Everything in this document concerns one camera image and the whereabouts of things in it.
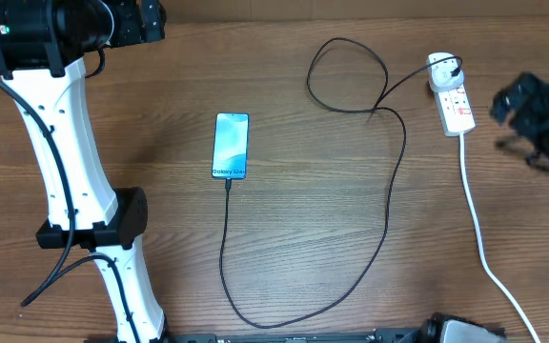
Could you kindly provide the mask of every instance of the power strip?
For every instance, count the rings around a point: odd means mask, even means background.
[[[458,136],[476,127],[472,107],[463,85],[452,91],[436,92],[435,96],[445,135]]]
[[[451,57],[454,55],[449,52],[434,52],[427,57],[427,63]],[[463,71],[457,76],[452,75],[457,66],[457,61],[450,59],[436,63],[428,69],[429,85],[436,96],[444,134],[449,137],[459,136],[476,127],[472,108],[463,87],[465,75]]]

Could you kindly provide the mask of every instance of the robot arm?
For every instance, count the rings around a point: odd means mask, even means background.
[[[162,342],[168,332],[143,258],[145,193],[140,188],[113,190],[103,172],[88,115],[83,54],[162,39],[164,11],[156,0],[144,0],[142,7],[143,13],[128,0],[0,0],[3,82],[50,129],[74,207],[75,225],[70,228],[63,181],[51,148],[34,118],[17,104],[49,201],[48,220],[37,241],[44,249],[58,249],[72,236],[73,245],[105,257],[94,261],[112,301],[117,341],[127,343]]]
[[[510,86],[500,91],[493,101],[491,116],[502,125],[506,122],[516,136],[498,142],[508,149],[518,137],[528,139],[535,151],[527,156],[527,163],[535,162],[541,154],[549,160],[549,84],[530,72],[522,73]],[[549,167],[541,168],[549,172]]]

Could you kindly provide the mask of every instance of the phone screen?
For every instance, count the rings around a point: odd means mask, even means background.
[[[215,123],[213,177],[243,179],[247,175],[249,114],[220,113]]]

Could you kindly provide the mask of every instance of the black wire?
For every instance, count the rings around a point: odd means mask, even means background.
[[[61,257],[58,259],[58,262],[56,262],[56,265],[54,266],[52,272],[50,273],[50,275],[48,275],[46,280],[44,280],[44,282],[41,284],[41,286],[39,286],[39,288],[37,288],[37,290],[27,296],[27,298],[25,298],[25,300],[20,303],[20,306],[25,307],[29,305],[33,300],[35,300],[35,298],[37,298],[37,296],[39,296],[39,294],[41,294],[41,292],[43,292],[53,282],[52,280],[56,277],[58,271],[60,271],[60,269],[63,267],[63,264],[65,263],[65,260],[69,255],[69,251],[71,250],[73,236],[75,234],[75,209],[73,207],[73,201],[71,199],[69,180],[67,179],[67,174],[65,173],[63,160],[61,159],[61,155],[56,148],[54,140],[52,139],[50,129],[39,117],[35,109],[31,105],[29,105],[29,103],[27,103],[27,101],[25,101],[22,96],[18,95],[18,93],[8,87],[8,85],[1,82],[1,80],[0,89],[4,91],[7,95],[11,96],[12,99],[14,99],[23,109],[25,109],[24,114],[30,116],[35,121],[35,124],[37,124],[37,127],[44,135],[44,138],[46,139],[46,142],[48,143],[48,146],[50,147],[50,150],[52,152],[52,157],[54,158],[54,163],[56,164],[56,168],[58,169],[58,174],[61,178],[63,193],[65,194],[65,202],[67,203],[67,217],[69,218],[69,236],[67,239],[67,244],[65,245],[65,249],[63,250],[63,253],[61,253]]]
[[[357,46],[362,47],[367,52],[369,52],[372,55],[372,57],[375,58],[375,60],[378,62],[378,64],[382,67],[382,70],[385,73],[385,84],[382,87],[382,92],[380,93],[380,96],[378,97],[375,105],[371,109],[365,109],[365,110],[337,109],[337,108],[334,108],[332,106],[329,106],[329,105],[325,104],[319,98],[317,98],[316,95],[313,93],[313,89],[311,88],[311,76],[313,75],[313,69],[315,68],[316,61],[317,61],[319,55],[321,54],[321,52],[323,51],[323,49],[325,49],[325,47],[327,47],[330,43],[335,42],[335,41],[349,42],[349,43],[352,43],[352,44],[355,44]],[[459,56],[450,56],[450,57],[442,58],[440,60],[437,60],[436,62],[433,62],[433,63],[430,63],[426,66],[423,66],[423,67],[417,69],[416,71],[413,71],[408,76],[404,77],[399,82],[394,84],[390,89],[387,90],[387,86],[389,85],[389,71],[387,70],[387,66],[385,65],[384,61],[372,49],[366,47],[365,45],[363,45],[363,44],[361,44],[357,41],[354,41],[353,39],[336,37],[336,38],[332,38],[329,41],[325,42],[325,44],[323,44],[321,46],[321,48],[319,48],[319,50],[316,52],[316,55],[313,58],[313,62],[311,62],[311,66],[309,67],[309,72],[308,72],[308,75],[306,77],[306,88],[308,89],[309,94],[317,102],[317,104],[319,104],[321,107],[323,107],[323,108],[325,108],[329,111],[334,111],[334,112],[338,112],[338,113],[372,113],[372,112],[377,110],[377,107],[378,107],[378,105],[380,105],[380,102],[382,100],[384,100],[384,98],[387,95],[389,95],[392,90],[396,89],[399,85],[401,85],[402,83],[407,81],[409,78],[415,76],[416,74],[420,73],[421,71],[424,71],[424,70],[428,69],[429,67],[431,67],[435,64],[438,64],[438,63],[441,63],[441,62],[444,62],[444,61],[447,61],[447,60],[451,60],[451,59],[457,59],[459,61],[459,64],[458,64],[457,68],[453,72],[460,71],[461,65],[463,64],[462,58],[460,58]]]
[[[103,72],[103,69],[105,69],[105,52],[102,48],[99,48],[96,50],[99,53],[99,66],[96,68],[96,71],[93,71],[91,74],[86,75],[86,78],[94,77],[101,72]]]
[[[375,58],[375,60],[378,62],[378,64],[382,67],[382,70],[385,73],[385,84],[382,88],[382,91],[380,92],[380,96],[378,97],[378,99],[376,101],[376,104],[371,109],[366,109],[366,110],[338,109],[338,108],[335,108],[335,107],[332,107],[332,106],[329,106],[329,105],[325,104],[323,101],[321,101],[319,98],[317,98],[316,95],[313,93],[313,90],[311,89],[311,75],[313,73],[313,69],[315,68],[316,61],[317,61],[319,55],[321,54],[321,52],[323,51],[323,49],[325,49],[325,47],[327,47],[330,43],[332,43],[334,41],[349,42],[349,43],[353,43],[355,45],[358,45],[358,46],[362,47],[367,52],[369,52]],[[376,251],[372,255],[372,258],[370,259],[370,262],[368,262],[368,265],[363,270],[361,275],[357,278],[357,280],[353,284],[353,286],[351,286],[349,291],[344,293],[340,298],[338,298],[338,300],[336,300],[335,302],[333,302],[332,304],[326,306],[325,308],[323,308],[321,310],[318,310],[316,312],[300,316],[299,318],[296,318],[296,319],[288,320],[288,321],[278,323],[278,324],[273,324],[273,325],[260,325],[260,324],[254,323],[253,321],[247,319],[238,310],[238,308],[234,304],[234,301],[233,301],[232,297],[230,296],[230,292],[228,291],[228,286],[226,285],[226,278],[224,277],[224,266],[223,266],[224,263],[223,263],[223,260],[224,260],[224,249],[225,249],[225,246],[226,246],[226,235],[228,233],[228,212],[229,212],[228,208],[229,208],[229,203],[230,203],[230,188],[231,188],[231,185],[232,185],[232,180],[227,179],[226,180],[226,212],[225,212],[225,216],[224,216],[224,235],[223,235],[223,238],[222,238],[222,241],[221,241],[221,248],[219,250],[219,276],[221,278],[221,283],[222,283],[222,286],[224,288],[224,293],[226,294],[226,297],[228,298],[228,301],[230,302],[230,305],[232,306],[232,308],[233,308],[234,312],[236,313],[236,315],[238,315],[238,317],[242,321],[244,321],[245,323],[247,323],[247,324],[249,324],[249,325],[251,325],[255,328],[258,328],[258,329],[281,328],[281,327],[284,327],[284,326],[287,326],[287,325],[290,325],[290,324],[294,324],[294,323],[300,322],[302,320],[306,320],[306,319],[312,318],[316,315],[320,315],[322,313],[325,313],[325,312],[329,311],[330,309],[332,309],[336,305],[343,302],[356,289],[356,287],[359,285],[359,283],[361,282],[363,277],[370,270],[370,267],[372,267],[372,264],[376,260],[376,257],[378,256],[378,253],[380,252],[380,248],[382,247],[382,244],[384,243],[385,238],[387,236],[387,231],[389,230],[389,212],[390,212],[390,207],[391,207],[391,194],[393,192],[393,185],[394,185],[394,182],[396,180],[397,170],[399,169],[399,165],[401,164],[401,160],[404,156],[404,152],[406,151],[407,132],[406,132],[406,125],[404,124],[403,119],[401,118],[399,113],[397,113],[395,110],[393,110],[391,108],[388,108],[388,107],[379,107],[378,105],[380,104],[380,102],[382,100],[384,100],[384,98],[387,95],[389,95],[391,93],[392,90],[397,88],[399,85],[401,85],[403,82],[405,82],[409,78],[415,76],[417,73],[419,73],[421,71],[426,70],[427,68],[433,66],[434,64],[441,63],[443,61],[453,59],[453,58],[456,58],[456,59],[459,60],[459,65],[453,71],[453,73],[458,72],[458,71],[460,71],[460,66],[462,64],[462,60],[461,60],[460,57],[452,56],[452,57],[443,58],[443,59],[440,59],[440,60],[438,60],[434,63],[430,63],[430,64],[428,64],[428,65],[412,72],[408,76],[404,77],[401,81],[399,81],[395,85],[393,85],[389,90],[387,90],[387,86],[389,84],[389,72],[387,71],[387,67],[386,67],[384,61],[373,50],[371,50],[370,48],[366,47],[365,45],[363,45],[363,44],[361,44],[357,41],[354,41],[354,40],[348,39],[348,38],[342,38],[342,37],[332,38],[332,39],[330,39],[329,41],[327,41],[325,44],[323,44],[321,46],[321,48],[317,51],[317,53],[315,55],[315,58],[313,58],[313,62],[311,63],[311,66],[309,67],[308,74],[306,76],[306,87],[309,91],[309,94],[313,97],[313,99],[317,102],[317,104],[319,104],[321,107],[323,107],[323,108],[325,108],[329,111],[334,111],[334,112],[339,112],[339,113],[373,113],[374,111],[378,111],[378,110],[389,111],[389,112],[393,113],[396,116],[396,118],[399,120],[399,124],[401,124],[401,129],[403,131],[404,139],[403,139],[403,142],[401,144],[401,151],[399,152],[399,158],[397,159],[396,167],[394,168],[393,173],[391,174],[391,180],[389,181],[389,189],[387,191],[387,201],[385,203],[385,228],[384,228],[383,233],[382,233],[382,238],[380,238],[380,242],[378,243],[378,247],[376,248]]]
[[[59,258],[58,262],[54,266],[54,269],[52,270],[50,275],[46,278],[46,280],[41,284],[41,286],[39,286],[37,290],[31,293],[27,298],[25,298],[25,300],[23,300],[20,303],[20,306],[22,307],[28,306],[33,300],[35,300],[39,296],[39,294],[41,294],[43,291],[46,290],[46,288],[48,288],[50,285],[56,282],[56,280],[61,278],[66,273],[72,271],[76,267],[80,266],[81,264],[86,263],[88,261],[95,260],[95,259],[105,260],[108,262],[108,266],[112,268],[113,274],[115,275],[115,281],[117,282],[118,290],[120,291],[120,299],[122,301],[122,307],[124,308],[124,312],[126,314],[126,320],[129,323],[131,323],[131,329],[132,329],[132,334],[134,335],[134,339],[136,343],[140,343],[139,333],[137,331],[137,328],[134,325],[134,321],[132,320],[132,313],[131,313],[131,310],[129,309],[129,304],[127,302],[127,298],[124,293],[124,286],[122,285],[122,279],[120,277],[120,273],[117,267],[115,266],[115,262],[112,259],[108,258],[105,255],[91,255],[73,262],[67,268],[61,271],[61,268],[63,267],[63,264],[65,263],[65,260],[67,259],[67,256],[69,255],[69,252],[71,250],[71,246],[73,243],[73,235],[75,233],[75,209],[73,207],[73,202],[71,199],[71,190],[69,186],[69,180],[67,178],[67,174],[65,173],[63,160],[61,159],[58,148],[56,148],[56,144],[52,139],[50,129],[46,126],[44,121],[39,117],[35,109],[31,105],[29,105],[29,103],[27,103],[27,101],[23,99],[23,97],[20,96],[17,92],[15,92],[13,89],[8,87],[8,85],[1,82],[1,80],[0,80],[0,89],[4,91],[7,95],[9,95],[12,99],[14,99],[23,109],[25,109],[24,114],[30,116],[35,121],[35,124],[37,124],[37,127],[39,128],[39,130],[41,130],[42,134],[44,135],[44,138],[46,139],[46,142],[50,147],[52,157],[54,158],[54,163],[56,164],[56,168],[58,169],[58,174],[61,178],[61,184],[63,185],[63,193],[65,194],[65,201],[67,203],[67,214],[68,214],[69,223],[70,223],[67,244],[65,245],[65,249],[63,250],[61,257]]]

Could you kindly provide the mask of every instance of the wooden surface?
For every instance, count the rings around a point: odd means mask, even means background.
[[[549,15],[549,0],[160,0],[160,3],[173,23]]]
[[[467,136],[468,173],[487,257],[547,341],[549,178],[494,149],[508,130],[492,122],[488,109],[521,71],[549,80],[549,17],[189,24],[168,26],[167,34],[158,44],[108,50],[105,72],[87,82],[87,96],[110,182],[146,190],[146,261],[175,333],[366,331],[415,326],[441,311],[499,323],[515,341],[528,341],[479,264],[458,140],[443,135],[425,73],[385,101],[406,121],[408,148],[387,240],[353,295],[328,313],[273,331],[250,328],[231,310],[217,269],[224,183],[210,177],[220,111],[252,117],[249,176],[233,184],[225,259],[229,287],[249,318],[275,323],[330,304],[355,281],[382,235],[399,123],[389,113],[367,120],[327,112],[304,86],[317,48],[345,36],[377,51],[392,81],[431,52],[463,56],[478,122]],[[96,66],[95,56],[87,65]],[[341,44],[321,59],[314,82],[328,103],[365,108],[383,76],[365,52]],[[0,341],[113,335],[112,308],[93,266],[19,307],[60,254],[34,240],[46,215],[30,140],[0,91]],[[70,261],[85,254],[74,249]]]

